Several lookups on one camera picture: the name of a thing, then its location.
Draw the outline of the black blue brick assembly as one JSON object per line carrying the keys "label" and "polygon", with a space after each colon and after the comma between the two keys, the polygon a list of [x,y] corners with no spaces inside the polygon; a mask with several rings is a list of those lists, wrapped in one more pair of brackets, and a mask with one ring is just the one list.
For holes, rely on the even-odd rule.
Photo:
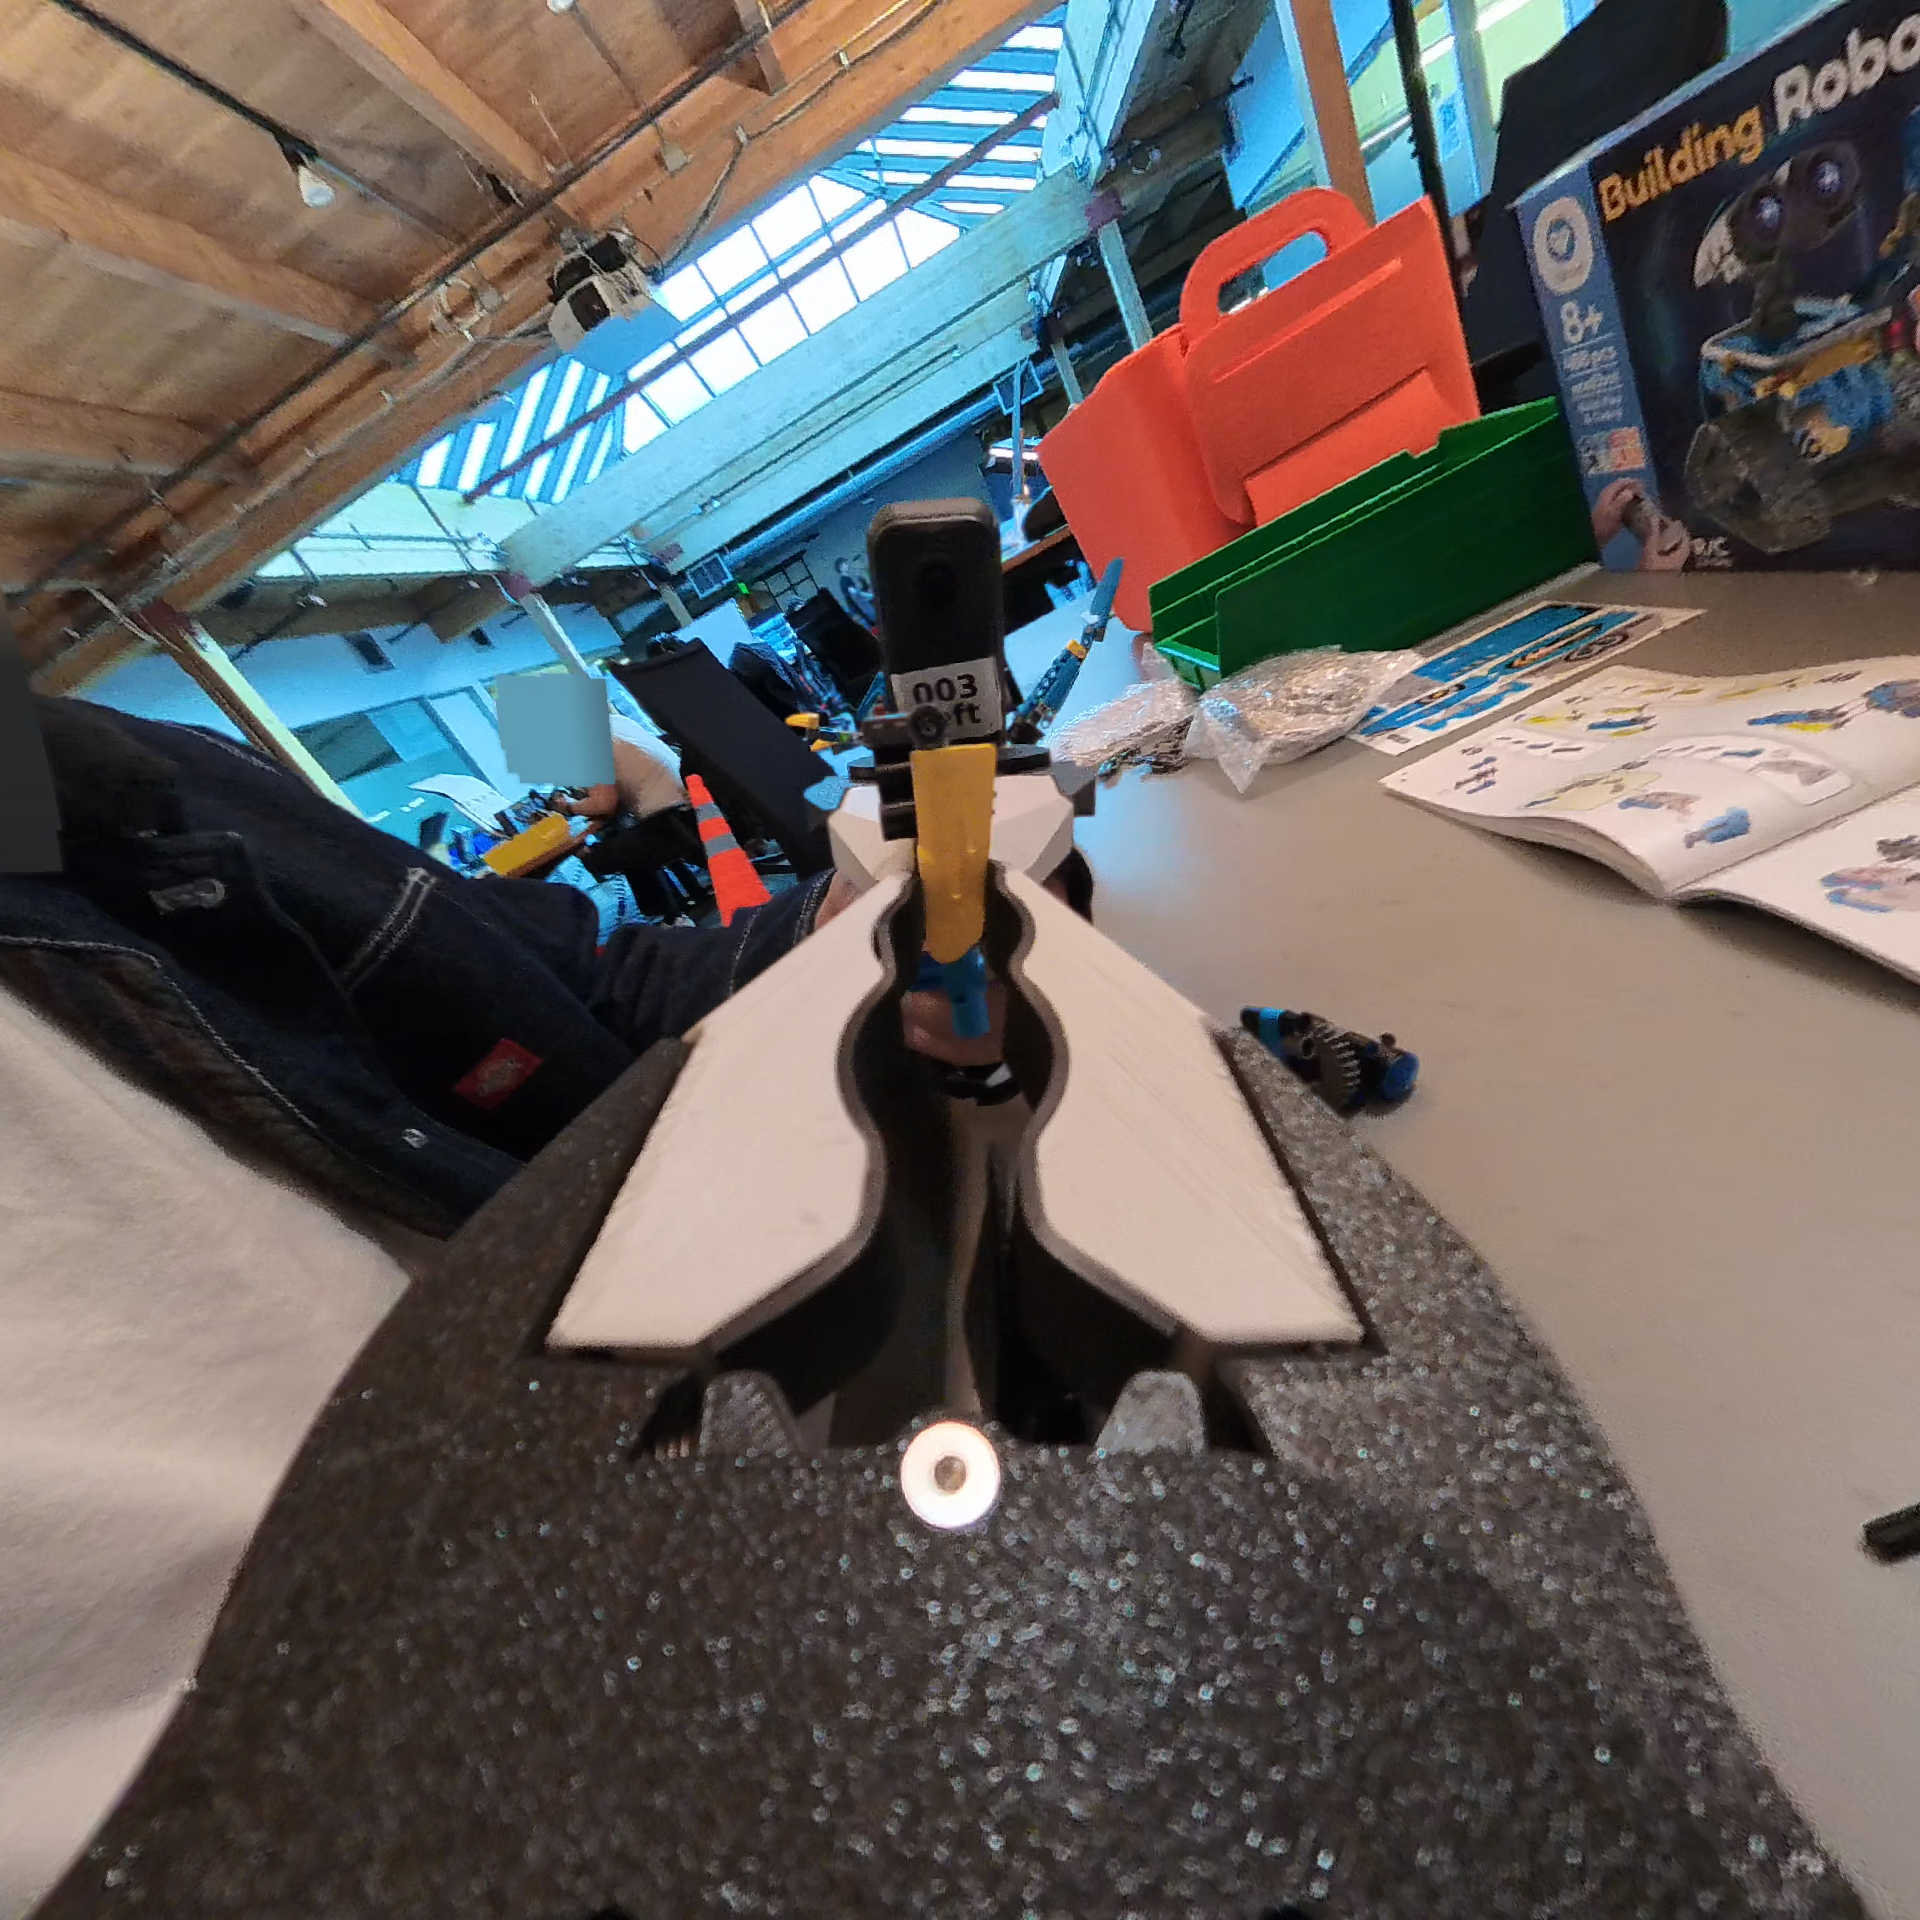
{"label": "black blue brick assembly", "polygon": [[1280,1005],[1243,1005],[1239,1029],[1337,1112],[1399,1107],[1419,1079],[1419,1059],[1392,1031],[1370,1037]]}

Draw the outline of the green plastic bin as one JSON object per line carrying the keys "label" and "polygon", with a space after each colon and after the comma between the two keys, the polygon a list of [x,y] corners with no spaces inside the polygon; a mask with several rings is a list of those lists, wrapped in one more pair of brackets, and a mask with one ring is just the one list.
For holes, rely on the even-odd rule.
{"label": "green plastic bin", "polygon": [[1150,634],[1208,690],[1303,651],[1406,651],[1592,559],[1558,397],[1446,426],[1150,586]]}

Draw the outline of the dark blue toy set box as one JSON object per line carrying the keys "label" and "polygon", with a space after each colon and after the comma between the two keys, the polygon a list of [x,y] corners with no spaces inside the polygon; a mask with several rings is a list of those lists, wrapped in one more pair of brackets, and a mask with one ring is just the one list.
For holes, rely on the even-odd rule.
{"label": "dark blue toy set box", "polygon": [[1610,570],[1917,570],[1917,3],[1831,3],[1512,215]]}

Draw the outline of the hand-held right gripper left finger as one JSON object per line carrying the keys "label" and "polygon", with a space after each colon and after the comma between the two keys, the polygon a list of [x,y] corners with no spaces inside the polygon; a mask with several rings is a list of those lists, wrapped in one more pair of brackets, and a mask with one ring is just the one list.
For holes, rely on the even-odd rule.
{"label": "hand-held right gripper left finger", "polygon": [[890,1009],[908,897],[908,877],[877,880],[692,1029],[554,1350],[718,1358],[866,1251],[886,1171],[854,1041]]}

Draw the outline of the red plastic bin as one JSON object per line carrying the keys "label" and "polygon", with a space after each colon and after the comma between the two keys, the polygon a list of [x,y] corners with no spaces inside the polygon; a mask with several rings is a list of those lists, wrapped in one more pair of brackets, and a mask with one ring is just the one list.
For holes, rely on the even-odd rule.
{"label": "red plastic bin", "polygon": [[1451,263],[1429,199],[1367,221],[1303,188],[1214,238],[1177,323],[1041,438],[1041,471],[1117,615],[1150,586],[1393,454],[1475,421]]}

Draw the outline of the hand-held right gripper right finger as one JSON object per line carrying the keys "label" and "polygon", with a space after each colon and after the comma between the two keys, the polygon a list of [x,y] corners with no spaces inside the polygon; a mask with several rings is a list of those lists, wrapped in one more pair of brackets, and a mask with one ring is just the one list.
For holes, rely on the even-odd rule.
{"label": "hand-held right gripper right finger", "polygon": [[1202,1354],[1347,1347],[1335,1275],[1224,1031],[1046,883],[993,873],[1012,950],[1006,1062],[1031,1126],[1017,1202],[1039,1247]]}

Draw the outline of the white shirt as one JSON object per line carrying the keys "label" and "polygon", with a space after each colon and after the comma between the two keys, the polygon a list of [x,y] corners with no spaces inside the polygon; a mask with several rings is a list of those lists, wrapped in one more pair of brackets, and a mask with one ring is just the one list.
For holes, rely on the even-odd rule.
{"label": "white shirt", "polygon": [[2,1915],[145,1761],[313,1418],[435,1252],[2,992]]}

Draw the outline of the black plastic bin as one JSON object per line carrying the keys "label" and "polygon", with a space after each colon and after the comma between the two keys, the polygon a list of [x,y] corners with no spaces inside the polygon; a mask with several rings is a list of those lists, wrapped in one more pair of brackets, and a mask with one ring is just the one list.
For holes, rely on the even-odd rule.
{"label": "black plastic bin", "polygon": [[699,775],[735,836],[776,841],[797,875],[833,864],[827,817],[805,791],[833,767],[811,754],[704,642],[620,664],[611,676]]}

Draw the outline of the yellow blue brick assembly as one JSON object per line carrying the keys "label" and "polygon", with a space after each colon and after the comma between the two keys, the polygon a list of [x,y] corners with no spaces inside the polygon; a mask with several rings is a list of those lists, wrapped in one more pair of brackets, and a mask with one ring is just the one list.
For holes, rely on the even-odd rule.
{"label": "yellow blue brick assembly", "polygon": [[995,745],[968,741],[908,754],[917,817],[925,948],[913,994],[942,1016],[957,1064],[995,1064],[998,1037],[987,954]]}

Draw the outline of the clear plastic bag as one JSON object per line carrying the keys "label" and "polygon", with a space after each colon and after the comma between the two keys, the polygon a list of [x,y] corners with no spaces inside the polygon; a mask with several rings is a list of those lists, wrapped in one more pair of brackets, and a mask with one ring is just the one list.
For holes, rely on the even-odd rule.
{"label": "clear plastic bag", "polygon": [[1093,779],[1123,769],[1172,775],[1189,764],[1198,695],[1182,678],[1126,686],[1117,697],[1062,721],[1047,752]]}
{"label": "clear plastic bag", "polygon": [[1299,762],[1347,734],[1419,664],[1418,651],[1335,646],[1261,660],[1202,691],[1182,758],[1214,762],[1231,786],[1248,792],[1264,767]]}

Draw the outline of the building instruction booklet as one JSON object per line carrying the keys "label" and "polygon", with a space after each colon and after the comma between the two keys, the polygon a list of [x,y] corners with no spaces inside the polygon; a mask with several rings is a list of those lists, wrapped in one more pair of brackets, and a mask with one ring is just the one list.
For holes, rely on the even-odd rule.
{"label": "building instruction booklet", "polygon": [[1669,905],[1761,906],[1917,979],[1917,655],[1611,667],[1380,786]]}

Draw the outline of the grey desk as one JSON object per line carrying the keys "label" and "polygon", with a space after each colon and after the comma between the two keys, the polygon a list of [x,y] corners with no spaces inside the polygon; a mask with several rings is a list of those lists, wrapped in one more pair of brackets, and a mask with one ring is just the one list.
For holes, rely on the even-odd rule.
{"label": "grey desk", "polygon": [[1638,1490],[1776,1775],[1917,1915],[1917,994],[1727,905],[1440,820],[1337,745],[1126,775],[1097,922],[1217,1017],[1392,1029],[1363,1137],[1481,1251]]}

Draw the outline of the orange traffic cone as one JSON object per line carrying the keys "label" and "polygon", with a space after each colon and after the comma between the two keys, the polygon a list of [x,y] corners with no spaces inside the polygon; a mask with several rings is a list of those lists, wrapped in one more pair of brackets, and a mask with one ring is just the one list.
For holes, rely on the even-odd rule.
{"label": "orange traffic cone", "polygon": [[754,857],[742,848],[724,808],[715,804],[709,783],[699,775],[681,776],[695,831],[703,838],[703,857],[709,864],[709,888],[718,922],[731,927],[742,914],[771,901],[771,888],[760,880]]}

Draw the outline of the skylight window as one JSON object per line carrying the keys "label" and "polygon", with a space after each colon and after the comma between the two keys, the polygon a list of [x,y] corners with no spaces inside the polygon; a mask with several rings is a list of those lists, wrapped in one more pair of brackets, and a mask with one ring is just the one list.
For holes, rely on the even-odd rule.
{"label": "skylight window", "polygon": [[394,471],[554,506],[1041,184],[1064,8],[1012,33]]}

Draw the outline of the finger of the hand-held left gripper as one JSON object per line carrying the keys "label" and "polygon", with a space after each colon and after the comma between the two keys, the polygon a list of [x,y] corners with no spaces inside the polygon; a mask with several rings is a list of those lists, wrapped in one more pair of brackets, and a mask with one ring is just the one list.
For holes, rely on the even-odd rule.
{"label": "finger of the hand-held left gripper", "polygon": [[827,820],[835,877],[828,897],[857,897],[876,883],[913,875],[913,838],[882,831],[882,796],[876,783],[847,779]]}
{"label": "finger of the hand-held left gripper", "polygon": [[1074,851],[1074,804],[1055,776],[995,776],[989,862],[1047,880]]}

